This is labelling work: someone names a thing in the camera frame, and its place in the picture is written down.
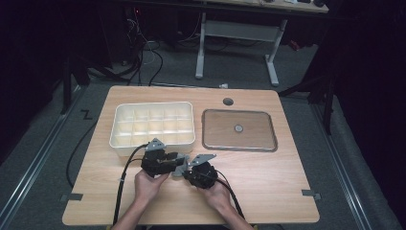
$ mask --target metal bracket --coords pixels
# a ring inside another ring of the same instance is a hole
[[[148,143],[146,147],[146,151],[152,151],[152,150],[163,150],[167,146],[162,143],[158,138],[154,138],[151,142]]]
[[[194,159],[189,163],[189,166],[198,166],[201,165],[213,158],[216,157],[216,154],[198,154]]]
[[[60,202],[66,202],[68,200],[77,200],[77,201],[81,201],[81,199],[83,198],[83,194],[69,194],[69,195],[62,195],[60,197]]]
[[[313,196],[314,200],[322,199],[320,194],[316,194],[313,190],[302,190],[303,196]]]

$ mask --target black cable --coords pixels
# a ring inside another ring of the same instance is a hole
[[[278,227],[280,227],[280,228],[281,228],[281,230],[284,230],[284,228],[282,227],[282,225],[281,225],[281,224],[277,224],[277,226],[278,226]]]
[[[141,39],[140,37],[141,36],[138,35],[136,37],[136,40],[140,40]],[[86,63],[86,65],[93,67],[94,69],[96,69],[98,72],[101,73],[101,75],[98,75],[98,74],[93,73],[92,71],[88,70],[87,73],[90,74],[90,75],[93,75],[93,76],[95,76],[97,78],[107,77],[107,78],[110,78],[110,79],[112,79],[114,81],[127,81],[128,82],[128,80],[123,78],[123,76],[127,75],[127,74],[130,74],[133,71],[136,74],[136,72],[141,68],[142,63],[140,63],[140,61],[138,61],[139,60],[138,52],[142,51],[144,49],[145,45],[146,45],[145,43],[139,43],[138,45],[136,45],[136,46],[134,46],[132,48],[132,50],[134,50],[134,59],[132,61],[131,67],[129,67],[128,69],[123,70],[122,72],[117,73],[117,74],[111,72],[110,70],[104,68],[103,66],[100,66],[97,63],[94,63],[91,60],[88,60],[88,59],[86,59],[84,57],[78,56],[78,58],[80,58],[84,63]]]
[[[231,189],[230,186],[228,186],[226,183],[224,183],[223,181],[216,179],[216,181],[222,185],[224,185],[224,187],[226,187],[228,189],[228,191],[230,192],[231,197],[233,198],[234,204],[236,205],[236,209],[237,212],[239,213],[239,215],[245,219],[245,216],[242,214],[242,210],[241,207],[239,206],[236,194],[234,193],[234,191]]]
[[[150,41],[148,41],[147,43],[148,43],[149,49],[147,49],[147,50],[144,49],[144,51],[156,51],[156,50],[158,50],[159,48],[161,48],[161,42],[159,42],[158,40],[152,40],[152,41],[150,40]],[[158,43],[158,46],[157,46],[157,47],[154,47],[154,48],[150,48],[149,43]]]
[[[158,73],[161,71],[162,66],[164,65],[164,59],[162,58],[162,56],[160,54],[158,54],[157,52],[151,50],[152,53],[154,53],[155,55],[157,55],[160,59],[161,59],[161,65],[159,66],[158,71],[156,71],[156,73],[152,76],[152,78],[149,80],[149,84],[148,86],[152,85],[152,81],[153,79],[155,79],[155,77],[158,75]]]
[[[219,44],[219,43],[221,43],[222,40],[224,40],[224,39],[223,39],[223,38],[216,37],[216,38],[212,38],[210,41],[212,41],[213,43],[215,43],[216,41],[219,41],[219,42],[217,42],[217,44]],[[225,41],[224,41],[224,46],[221,47],[221,48],[219,48],[219,49],[210,49],[210,48],[208,47],[208,43],[209,43],[209,42],[205,42],[205,49],[208,50],[208,51],[213,51],[213,52],[220,52],[220,51],[226,49],[226,48],[230,45],[229,39],[225,39]]]
[[[210,176],[208,176],[208,175],[206,175],[206,174],[203,174],[203,173],[200,173],[200,175],[205,176],[205,177],[208,177],[208,178],[210,178],[210,179],[212,179],[212,180],[215,180],[215,181],[217,181],[218,183],[222,184],[224,187],[226,187],[226,189],[230,192],[230,195],[231,195],[231,197],[232,197],[232,199],[233,199],[233,201],[234,201],[234,204],[236,205],[237,212],[239,213],[239,215],[240,215],[242,218],[245,219],[244,214],[242,214],[241,207],[239,206],[239,203],[238,203],[236,194],[235,194],[234,191],[231,189],[230,183],[228,182],[227,178],[224,176],[223,173],[221,173],[221,172],[219,172],[219,171],[216,171],[216,172],[220,173],[220,174],[224,177],[224,179],[226,180],[226,182],[227,182],[228,185],[227,185],[226,183],[224,183],[222,180],[218,179],[218,178],[213,178],[213,177],[210,177]]]
[[[188,40],[188,41],[182,41],[182,42],[186,43],[186,42],[191,42],[193,40],[195,40],[195,38],[191,39],[191,40]],[[193,45],[190,45],[190,46],[189,45],[184,45],[179,41],[177,42],[177,44],[180,45],[180,46],[186,47],[186,48],[194,48],[194,47],[198,46],[200,44],[200,42],[199,42],[199,40],[197,40],[197,42],[194,42]]]
[[[143,159],[138,159],[138,158],[137,159],[132,159],[131,162],[137,161],[137,160],[143,160]]]
[[[141,145],[139,147],[137,147],[137,149],[135,149],[131,155],[129,156],[123,173],[122,173],[122,177],[120,178],[120,185],[119,185],[119,191],[117,192],[117,200],[116,200],[116,210],[114,211],[114,219],[113,219],[113,225],[117,223],[117,220],[119,219],[119,212],[120,212],[120,204],[122,202],[122,193],[123,193],[123,186],[124,186],[124,180],[125,180],[125,176],[126,176],[126,170],[128,169],[129,164],[133,161],[132,157],[134,156],[134,154],[140,150],[141,148],[145,148],[147,146],[147,144]]]
[[[142,61],[140,60],[139,57],[137,57],[137,61],[138,63],[141,63]],[[131,77],[129,78],[127,85],[131,84],[132,79],[134,79],[134,77],[137,75],[138,72],[141,71],[141,64],[138,64],[137,69],[134,71],[134,73],[131,75]]]
[[[144,50],[141,51],[141,59],[140,59],[141,65],[143,65],[143,62],[144,62]],[[143,86],[141,83],[141,66],[140,70],[138,71],[138,86]]]
[[[93,127],[98,123],[98,121],[96,121],[92,126],[89,127],[89,129],[87,129],[87,131],[83,134],[83,136],[80,138],[80,140],[78,141],[77,145],[75,146],[74,150],[71,152],[71,156],[69,157],[68,160],[68,164],[66,165],[66,179],[68,180],[69,185],[71,186],[71,188],[74,188],[74,183],[71,180],[71,176],[69,175],[69,168],[71,166],[71,162],[72,159],[75,155],[75,153],[77,152],[81,142],[83,142],[84,138],[87,136],[87,134],[90,132],[90,130],[93,129]]]
[[[243,43],[235,42],[235,41],[233,41],[233,40],[229,40],[228,42],[229,42],[230,44],[232,44],[232,45],[235,45],[235,46],[242,46],[242,47],[253,47],[253,46],[260,45],[260,44],[264,43],[264,41],[259,41],[259,40],[254,41],[254,42],[251,43],[251,44],[243,44]]]

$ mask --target white metal table leg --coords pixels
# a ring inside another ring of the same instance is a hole
[[[287,20],[284,19],[278,29],[277,36],[276,36],[276,39],[274,42],[274,46],[272,47],[272,50],[271,50],[271,54],[265,56],[266,66],[268,67],[269,78],[271,79],[271,84],[273,86],[279,85],[277,72],[275,71],[275,66],[274,66],[274,58],[275,58],[275,54],[278,51],[278,47],[281,43],[281,39],[283,36],[284,28],[286,27],[286,23],[287,23]]]
[[[202,12],[202,23],[200,29],[200,47],[199,53],[197,54],[196,75],[195,75],[197,79],[203,79],[205,35],[206,35],[206,13]]]

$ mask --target white desk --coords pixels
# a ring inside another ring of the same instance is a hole
[[[302,12],[328,12],[328,8],[323,6],[322,8],[316,7],[313,3],[287,3],[283,0],[275,0],[272,3],[264,3],[261,0],[207,0],[207,2],[216,2],[216,3],[225,3],[225,4],[238,4],[247,7],[265,7],[265,8],[275,8],[278,10],[287,10],[287,11],[302,11]],[[286,26],[287,20],[284,19],[281,22],[279,27],[270,27],[270,26],[260,26],[253,24],[243,24],[243,23],[234,23],[234,22],[225,22],[225,21],[216,21],[216,20],[207,20],[206,13],[202,13],[201,21],[201,31],[200,31],[200,47],[197,54],[197,64],[196,64],[196,74],[197,79],[203,78],[203,69],[204,69],[204,43],[207,35],[211,36],[223,36],[230,38],[239,38],[239,39],[248,39],[248,40],[259,40],[259,41],[268,41],[273,42],[273,46],[269,52],[269,55],[266,55],[265,63],[268,68],[269,78],[273,86],[278,86],[279,81],[277,73],[274,66],[274,58],[278,51],[283,32]]]

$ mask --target metal rail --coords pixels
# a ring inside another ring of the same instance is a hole
[[[12,219],[17,213],[18,208],[21,206],[27,193],[30,191],[31,187],[35,183],[36,178],[41,172],[42,167],[47,161],[48,156],[50,155],[50,149],[53,146],[55,139],[61,132],[67,118],[75,107],[75,104],[83,96],[84,91],[85,87],[83,86],[78,86],[75,89],[75,97],[72,105],[69,107],[65,114],[61,114],[59,116],[51,131],[48,133],[48,136],[37,152],[33,162],[25,172],[24,176],[21,178],[20,182],[9,198],[9,201],[0,213],[0,230],[9,229],[9,225],[11,224]]]
[[[359,199],[358,193],[352,185],[349,175],[347,174],[346,168],[341,160],[340,154],[334,145],[332,137],[326,133],[323,126],[323,112],[317,104],[311,104],[310,108],[314,116],[318,120],[318,125],[320,130],[323,132],[325,140],[327,142],[334,170],[337,173],[338,180],[340,181],[341,187],[343,188],[344,195],[346,196],[349,207],[355,218],[355,221],[359,229],[371,230],[371,224],[368,220],[367,214],[364,211],[362,202]]]

